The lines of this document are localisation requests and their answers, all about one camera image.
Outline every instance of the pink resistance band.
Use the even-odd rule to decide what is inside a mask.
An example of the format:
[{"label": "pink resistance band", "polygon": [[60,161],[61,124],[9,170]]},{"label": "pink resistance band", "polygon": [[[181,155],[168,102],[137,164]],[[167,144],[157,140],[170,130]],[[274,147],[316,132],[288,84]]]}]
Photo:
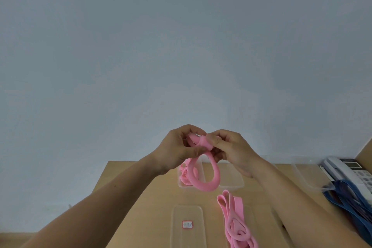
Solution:
[{"label": "pink resistance band", "polygon": [[213,179],[210,182],[203,183],[200,180],[198,180],[197,175],[198,171],[195,171],[194,168],[196,161],[199,157],[187,159],[184,164],[186,164],[186,167],[183,167],[183,165],[180,166],[180,170],[182,171],[182,175],[180,176],[180,180],[185,184],[188,185],[188,183],[195,186],[197,189],[202,191],[213,191],[215,190],[218,185],[220,184],[220,170],[217,166],[216,161],[214,161],[214,157],[211,153],[211,150],[213,149],[213,146],[208,143],[205,136],[198,136],[196,134],[190,133],[187,137],[187,142],[191,147],[196,146],[204,146],[209,151],[204,153],[207,155],[209,160],[211,161],[212,168],[214,171]]},{"label": "pink resistance band", "polygon": [[225,235],[230,248],[258,248],[258,243],[244,223],[243,200],[224,190],[217,196],[225,220]]}]

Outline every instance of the phone keypad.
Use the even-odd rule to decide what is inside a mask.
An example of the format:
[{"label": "phone keypad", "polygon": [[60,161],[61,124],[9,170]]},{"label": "phone keypad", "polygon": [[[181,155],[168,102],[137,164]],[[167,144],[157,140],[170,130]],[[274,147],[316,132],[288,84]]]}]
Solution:
[{"label": "phone keypad", "polygon": [[366,170],[354,170],[357,176],[363,181],[368,190],[372,193],[372,175]]}]

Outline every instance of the wooden desk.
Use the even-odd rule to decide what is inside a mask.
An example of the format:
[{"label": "wooden desk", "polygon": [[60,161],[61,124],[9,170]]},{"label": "wooden desk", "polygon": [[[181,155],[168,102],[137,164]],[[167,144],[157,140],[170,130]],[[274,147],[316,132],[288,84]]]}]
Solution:
[{"label": "wooden desk", "polygon": [[[134,162],[109,161],[93,191],[105,185]],[[290,165],[277,165],[296,184]],[[203,163],[206,180],[211,180],[213,170],[209,163]],[[246,223],[256,237],[260,248],[293,247],[280,220],[274,217],[272,208],[260,185],[245,178],[244,187],[234,191],[243,198]],[[147,187],[119,226],[108,248],[121,247],[169,247],[171,212],[176,205],[198,205],[203,209],[205,234],[208,247],[226,248],[223,216],[213,192],[189,191],[177,185],[177,170],[159,176]],[[317,203],[335,218],[354,230],[342,212],[331,205],[321,193],[308,193]]]}]

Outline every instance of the left hand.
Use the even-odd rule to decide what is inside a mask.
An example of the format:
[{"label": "left hand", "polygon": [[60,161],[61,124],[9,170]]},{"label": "left hand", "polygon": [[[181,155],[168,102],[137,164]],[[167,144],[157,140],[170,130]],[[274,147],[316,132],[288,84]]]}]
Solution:
[{"label": "left hand", "polygon": [[203,146],[189,147],[186,135],[196,133],[206,135],[207,133],[191,124],[171,130],[160,145],[150,155],[155,159],[160,175],[181,165],[187,158],[199,157],[207,152]]}]

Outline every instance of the blue resistance band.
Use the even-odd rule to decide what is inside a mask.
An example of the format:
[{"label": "blue resistance band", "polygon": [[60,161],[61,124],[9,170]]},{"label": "blue resistance band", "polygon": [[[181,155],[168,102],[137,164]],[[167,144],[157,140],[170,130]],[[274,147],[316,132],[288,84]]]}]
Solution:
[{"label": "blue resistance band", "polygon": [[372,246],[372,208],[370,204],[351,181],[337,180],[333,184],[335,186],[334,192],[341,203],[335,200],[329,191],[323,192],[324,196],[350,214],[360,237]]}]

